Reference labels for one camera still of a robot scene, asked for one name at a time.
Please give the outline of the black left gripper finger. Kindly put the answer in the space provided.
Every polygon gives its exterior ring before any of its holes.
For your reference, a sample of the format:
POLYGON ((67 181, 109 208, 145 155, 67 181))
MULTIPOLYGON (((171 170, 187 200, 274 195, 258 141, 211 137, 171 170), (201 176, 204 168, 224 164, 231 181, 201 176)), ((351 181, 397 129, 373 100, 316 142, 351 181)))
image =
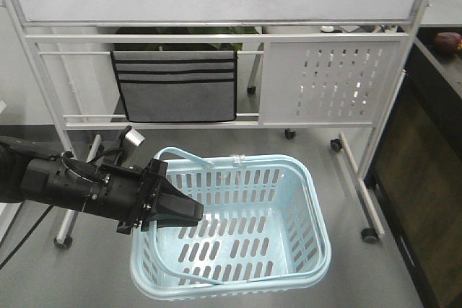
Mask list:
POLYGON ((160 179, 151 209, 151 221, 156 221, 159 228, 197 226, 203 215, 201 203, 181 193, 166 178, 160 179))

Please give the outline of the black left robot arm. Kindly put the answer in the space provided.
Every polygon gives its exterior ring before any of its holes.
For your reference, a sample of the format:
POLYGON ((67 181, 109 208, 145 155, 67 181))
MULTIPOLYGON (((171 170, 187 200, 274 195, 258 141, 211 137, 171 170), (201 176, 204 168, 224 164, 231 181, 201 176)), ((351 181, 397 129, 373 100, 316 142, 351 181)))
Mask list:
POLYGON ((196 226, 201 203, 181 193, 166 178, 167 162, 152 159, 131 169, 95 165, 37 144, 1 137, 1 202, 45 203, 118 221, 117 231, 142 231, 152 221, 161 227, 196 226))

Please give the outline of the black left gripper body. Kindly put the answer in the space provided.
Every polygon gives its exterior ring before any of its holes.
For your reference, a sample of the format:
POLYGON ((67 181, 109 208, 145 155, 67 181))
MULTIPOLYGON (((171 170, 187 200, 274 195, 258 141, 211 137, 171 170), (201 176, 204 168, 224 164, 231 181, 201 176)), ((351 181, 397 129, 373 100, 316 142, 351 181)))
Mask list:
POLYGON ((158 159, 144 169, 103 164, 103 181, 92 185, 81 212, 118 221, 116 231, 121 234, 138 226, 148 229, 151 221, 162 217, 156 203, 166 172, 167 163, 158 159))

